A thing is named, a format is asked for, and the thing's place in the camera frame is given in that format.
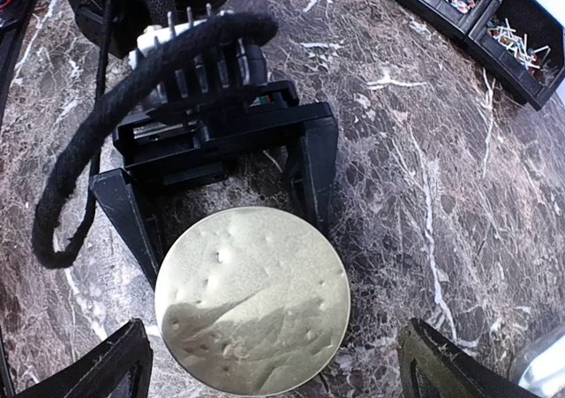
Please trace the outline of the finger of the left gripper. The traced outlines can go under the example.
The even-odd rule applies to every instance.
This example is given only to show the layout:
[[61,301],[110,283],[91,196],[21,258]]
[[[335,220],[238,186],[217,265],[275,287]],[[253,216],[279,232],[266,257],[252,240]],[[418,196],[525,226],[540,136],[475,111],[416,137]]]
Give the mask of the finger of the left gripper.
[[92,176],[89,191],[154,287],[164,259],[165,242],[153,201],[124,169]]
[[316,119],[298,127],[286,146],[283,182],[294,212],[326,235],[335,181],[338,127],[334,119]]

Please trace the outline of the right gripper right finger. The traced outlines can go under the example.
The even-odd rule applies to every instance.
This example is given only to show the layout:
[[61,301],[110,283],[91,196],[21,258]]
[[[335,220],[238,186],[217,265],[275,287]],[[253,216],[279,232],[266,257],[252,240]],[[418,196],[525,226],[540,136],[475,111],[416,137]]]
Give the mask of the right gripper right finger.
[[405,397],[532,397],[534,394],[478,363],[422,319],[399,334]]

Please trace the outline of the black three-compartment candy tray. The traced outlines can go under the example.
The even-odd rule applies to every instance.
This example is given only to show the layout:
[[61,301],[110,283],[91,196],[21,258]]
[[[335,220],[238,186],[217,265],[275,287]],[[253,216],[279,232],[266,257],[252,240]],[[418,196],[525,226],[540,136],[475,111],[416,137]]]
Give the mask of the black three-compartment candy tray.
[[[467,14],[443,0],[396,0],[467,52],[490,71],[521,104],[542,109],[564,80],[564,25],[536,0],[475,0]],[[528,46],[548,45],[545,80],[539,82],[486,31],[486,22],[508,19],[518,35],[528,35]]]

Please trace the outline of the white jar lid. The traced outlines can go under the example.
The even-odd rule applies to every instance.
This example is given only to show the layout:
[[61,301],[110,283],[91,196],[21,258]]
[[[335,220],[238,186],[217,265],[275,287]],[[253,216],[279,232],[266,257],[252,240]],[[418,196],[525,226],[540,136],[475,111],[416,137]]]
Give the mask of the white jar lid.
[[211,214],[169,248],[154,288],[161,338],[195,379],[282,394],[314,378],[350,322],[350,284],[313,225],[272,207]]

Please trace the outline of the metal scoop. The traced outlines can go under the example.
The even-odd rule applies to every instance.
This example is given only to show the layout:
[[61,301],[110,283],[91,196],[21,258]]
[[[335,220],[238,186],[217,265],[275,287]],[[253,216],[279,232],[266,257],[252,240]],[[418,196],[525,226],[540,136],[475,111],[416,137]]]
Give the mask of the metal scoop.
[[538,397],[564,391],[564,326],[541,335],[516,354],[508,377]]

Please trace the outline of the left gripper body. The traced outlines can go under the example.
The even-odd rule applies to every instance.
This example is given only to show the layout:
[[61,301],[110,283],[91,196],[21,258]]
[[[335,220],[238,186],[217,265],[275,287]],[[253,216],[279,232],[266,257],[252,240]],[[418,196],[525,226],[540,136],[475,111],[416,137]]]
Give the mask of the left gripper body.
[[214,110],[196,120],[166,125],[143,112],[130,114],[112,134],[123,169],[145,186],[202,183],[241,154],[289,144],[308,122],[331,116],[326,102],[301,105],[295,85],[267,84],[252,104]]

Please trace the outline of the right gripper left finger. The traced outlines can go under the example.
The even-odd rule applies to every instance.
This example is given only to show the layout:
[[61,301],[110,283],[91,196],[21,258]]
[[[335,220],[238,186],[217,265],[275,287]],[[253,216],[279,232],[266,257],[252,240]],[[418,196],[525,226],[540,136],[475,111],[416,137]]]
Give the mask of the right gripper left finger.
[[81,359],[18,397],[147,397],[153,350],[143,322],[131,319]]

